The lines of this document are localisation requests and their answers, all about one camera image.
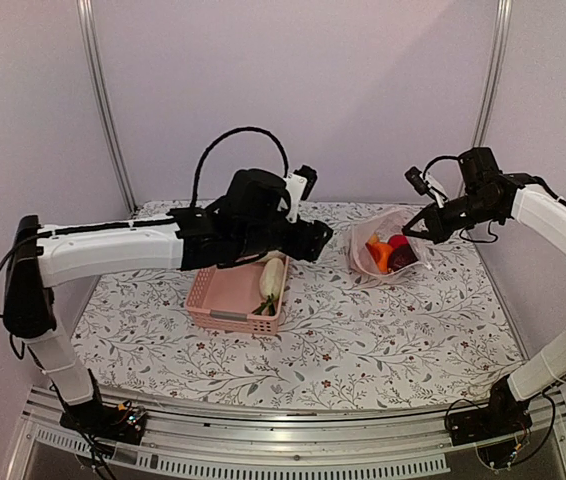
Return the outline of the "red toy fruit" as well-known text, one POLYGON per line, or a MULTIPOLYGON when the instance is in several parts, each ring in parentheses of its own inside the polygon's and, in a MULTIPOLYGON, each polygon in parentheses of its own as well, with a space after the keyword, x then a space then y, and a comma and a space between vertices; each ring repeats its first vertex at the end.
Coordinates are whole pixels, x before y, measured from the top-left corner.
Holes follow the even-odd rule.
POLYGON ((389 239, 388 239, 388 244, 393 248, 393 249, 397 249, 401 246, 404 245, 408 245, 409 241, 407 239, 406 236, 401 235, 401 234, 396 234, 396 235, 392 235, 389 239))

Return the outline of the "dark purple toy fruit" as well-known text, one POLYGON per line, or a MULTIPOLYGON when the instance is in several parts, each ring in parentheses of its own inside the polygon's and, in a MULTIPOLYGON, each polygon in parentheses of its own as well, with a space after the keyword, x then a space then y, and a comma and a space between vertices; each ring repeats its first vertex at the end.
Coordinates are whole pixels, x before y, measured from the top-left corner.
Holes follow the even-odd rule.
POLYGON ((394 249, 387 262, 388 271, 394 273, 418 261, 418 258, 409 245, 401 245, 394 249))

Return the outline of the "clear zip top bag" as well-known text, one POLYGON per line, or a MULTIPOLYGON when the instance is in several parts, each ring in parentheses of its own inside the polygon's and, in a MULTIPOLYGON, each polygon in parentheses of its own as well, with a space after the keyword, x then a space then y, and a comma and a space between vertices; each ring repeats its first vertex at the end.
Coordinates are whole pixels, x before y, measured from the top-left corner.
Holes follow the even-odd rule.
POLYGON ((413 216, 406 206, 392 206, 354 223, 349 231, 349 266, 385 284, 431 270, 424 242, 402 231, 413 216))

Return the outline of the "white toy vegetable front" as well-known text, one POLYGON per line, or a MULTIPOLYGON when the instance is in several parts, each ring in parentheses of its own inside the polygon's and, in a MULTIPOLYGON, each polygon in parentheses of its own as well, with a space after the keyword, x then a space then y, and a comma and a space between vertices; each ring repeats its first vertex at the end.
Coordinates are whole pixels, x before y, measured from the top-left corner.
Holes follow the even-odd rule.
POLYGON ((280 258, 272 258, 266 264, 259 280, 259 291, 264 299, 278 299, 284 278, 284 262, 280 258))

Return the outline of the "orange toy fruit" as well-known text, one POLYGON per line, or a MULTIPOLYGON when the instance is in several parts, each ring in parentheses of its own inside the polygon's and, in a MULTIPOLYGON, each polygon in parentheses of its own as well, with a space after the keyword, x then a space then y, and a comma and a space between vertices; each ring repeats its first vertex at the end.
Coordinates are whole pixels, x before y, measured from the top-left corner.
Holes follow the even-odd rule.
POLYGON ((394 249, 388 243, 367 243, 366 248, 379 270, 388 268, 388 260, 394 251, 394 249))

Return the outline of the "pink perforated plastic basket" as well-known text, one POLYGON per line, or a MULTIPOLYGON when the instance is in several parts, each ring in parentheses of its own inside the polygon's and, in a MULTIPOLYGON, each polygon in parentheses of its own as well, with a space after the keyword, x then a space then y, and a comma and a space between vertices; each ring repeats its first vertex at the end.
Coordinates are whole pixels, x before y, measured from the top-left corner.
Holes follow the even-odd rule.
POLYGON ((282 313, 282 300, 290 259, 283 257, 282 285, 274 302, 274 314, 268 309, 253 314, 265 299, 260 295, 260 278, 265 263, 251 263, 231 269, 215 267, 198 271, 185 302, 196 326, 230 332, 275 335, 282 313))

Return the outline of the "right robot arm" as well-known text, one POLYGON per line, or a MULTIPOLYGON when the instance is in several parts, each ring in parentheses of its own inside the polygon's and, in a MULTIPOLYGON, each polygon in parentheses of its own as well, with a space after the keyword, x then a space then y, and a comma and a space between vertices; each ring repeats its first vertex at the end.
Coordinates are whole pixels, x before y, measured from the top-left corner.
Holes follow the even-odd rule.
MULTIPOLYGON (((512 222, 536 234, 547 261, 538 269, 549 279, 531 288, 551 305, 564 299, 558 292, 566 280, 566 199, 540 176, 506 173, 488 147, 442 155, 405 177, 421 196, 431 198, 402 231, 414 239, 444 243, 479 225, 512 222)), ((497 380, 486 405, 450 413, 446 426, 453 434, 500 436, 531 425, 532 399, 566 381, 566 326, 532 357, 497 380)))

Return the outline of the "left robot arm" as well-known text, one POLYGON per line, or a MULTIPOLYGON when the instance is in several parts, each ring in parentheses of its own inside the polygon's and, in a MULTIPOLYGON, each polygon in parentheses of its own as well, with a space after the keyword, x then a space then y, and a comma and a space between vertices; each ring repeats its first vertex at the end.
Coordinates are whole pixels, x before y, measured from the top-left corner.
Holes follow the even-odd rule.
POLYGON ((124 271, 233 268, 272 251, 314 262, 333 231, 299 215, 312 187, 303 170, 281 178, 242 169, 227 193, 205 207, 192 201, 146 219, 65 227, 43 226, 37 216, 26 216, 0 261, 5 278, 0 321, 34 354, 73 407, 74 419, 91 434, 104 433, 111 412, 97 401, 96 382, 57 324, 53 288, 124 271))

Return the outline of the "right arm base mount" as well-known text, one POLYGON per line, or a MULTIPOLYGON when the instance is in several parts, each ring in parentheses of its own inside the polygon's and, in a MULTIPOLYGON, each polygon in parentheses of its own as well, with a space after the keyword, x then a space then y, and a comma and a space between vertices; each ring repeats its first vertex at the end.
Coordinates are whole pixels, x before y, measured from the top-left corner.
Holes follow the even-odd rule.
POLYGON ((525 403, 515 402, 511 406, 488 404, 447 412, 444 427, 452 444, 459 446, 523 432, 532 427, 532 419, 525 403))

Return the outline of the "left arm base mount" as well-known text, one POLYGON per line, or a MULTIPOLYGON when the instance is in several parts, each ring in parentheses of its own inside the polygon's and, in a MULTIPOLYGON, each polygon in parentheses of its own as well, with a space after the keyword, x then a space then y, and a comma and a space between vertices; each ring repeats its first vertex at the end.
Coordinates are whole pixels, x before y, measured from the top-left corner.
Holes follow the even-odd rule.
POLYGON ((95 397, 80 405, 63 403, 60 425, 97 439, 140 445, 147 424, 147 410, 125 401, 117 406, 106 405, 95 397))

